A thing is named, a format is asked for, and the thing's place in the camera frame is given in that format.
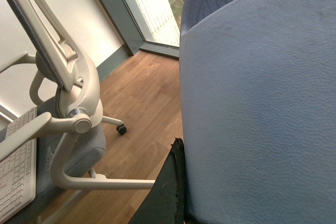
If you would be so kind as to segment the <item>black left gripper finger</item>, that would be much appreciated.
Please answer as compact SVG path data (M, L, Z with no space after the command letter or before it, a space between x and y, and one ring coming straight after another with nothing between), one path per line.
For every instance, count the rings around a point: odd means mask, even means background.
M183 223L184 204L184 143L176 138L152 189L129 223Z

